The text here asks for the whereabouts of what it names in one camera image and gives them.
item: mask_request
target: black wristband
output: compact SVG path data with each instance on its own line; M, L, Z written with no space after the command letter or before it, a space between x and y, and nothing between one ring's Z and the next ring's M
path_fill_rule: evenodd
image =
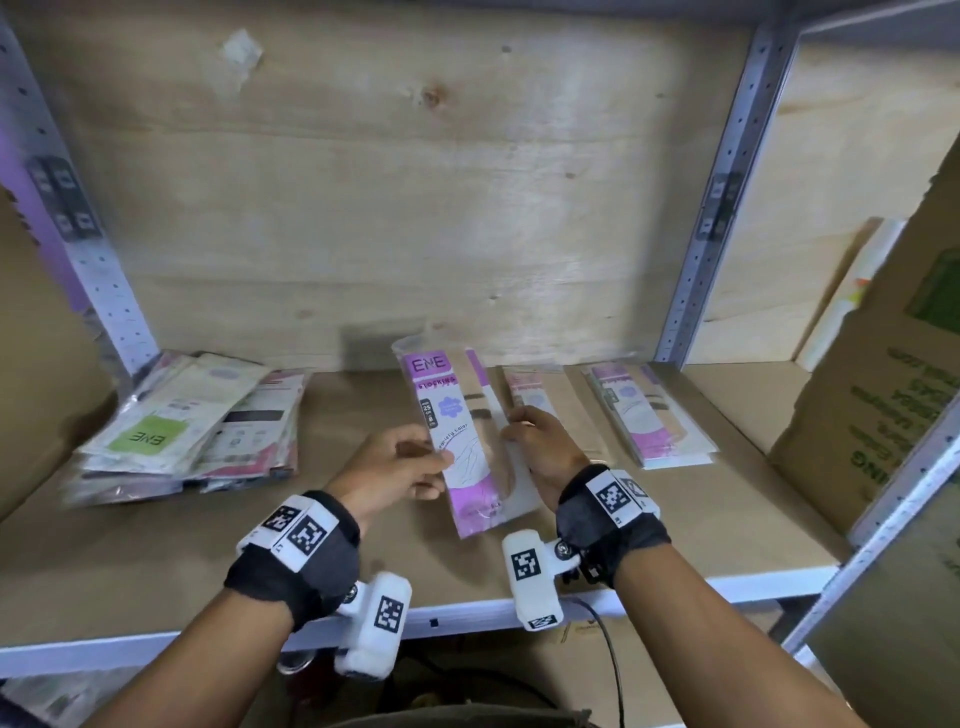
M360 528L350 512L335 497L323 491L308 491L303 497L317 501L338 521L337 526L324 533L319 544L312 547L305 538L297 546L292 538L298 532L309 513L300 513L279 531L280 540L288 540L306 555L299 570L291 570L266 547L247 544L239 558L227 572L224 586L239 594L260 601L282 601L290 609L296 632L312 619L333 614L356 583L360 572ZM267 525L282 510L263 522L263 526L277 531L275 525ZM316 524L310 535L316 536Z
M600 504L588 485L608 470L606 465L588 465L564 488L557 507L557 535L580 552L585 566L597 578L612 587L616 569L627 553L671 542L653 513L640 513L618 523L615 511ZM616 487L623 497L631 497L629 488L619 481Z

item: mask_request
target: person's left arm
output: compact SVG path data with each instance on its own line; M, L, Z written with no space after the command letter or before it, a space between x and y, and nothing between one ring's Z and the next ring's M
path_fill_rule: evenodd
M405 425L372 435L324 489L346 509L354 521L350 528L355 526L361 536L377 513L398 500L432 499L443 491L440 473L453 456L403 457L411 443L418 452L429 449L425 427ZM275 578L286 576L277 570L256 591L269 595ZM285 595L291 598L289 590ZM299 604L295 606L299 613ZM314 608L304 606L307 616ZM232 728L243 719L294 627L294 610L283 597L251 598L224 588L84 728Z

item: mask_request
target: forearm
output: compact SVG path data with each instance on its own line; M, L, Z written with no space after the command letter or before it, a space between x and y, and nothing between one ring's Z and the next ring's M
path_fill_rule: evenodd
M290 636L282 602L220 592L84 728L230 728Z
M631 551L614 585L689 728L864 728L674 547Z

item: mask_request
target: green label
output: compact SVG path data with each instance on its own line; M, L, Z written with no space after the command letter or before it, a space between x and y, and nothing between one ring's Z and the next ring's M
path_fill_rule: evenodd
M133 452L137 455L159 455L186 430L186 423L147 415L130 429L122 432L107 445L114 452Z
M906 312L937 328L960 334L960 249L940 253Z

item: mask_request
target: hand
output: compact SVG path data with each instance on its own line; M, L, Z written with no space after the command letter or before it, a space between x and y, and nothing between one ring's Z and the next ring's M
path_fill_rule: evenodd
M583 468L589 458L573 442L564 426L553 415L536 407L518 407L507 414L512 423L500 434L518 443L534 475L540 498L551 511L557 510L560 493Z
M433 500L445 490L440 473L453 453L434 452L423 425L402 425L370 435L325 490L367 531L370 520L405 497Z

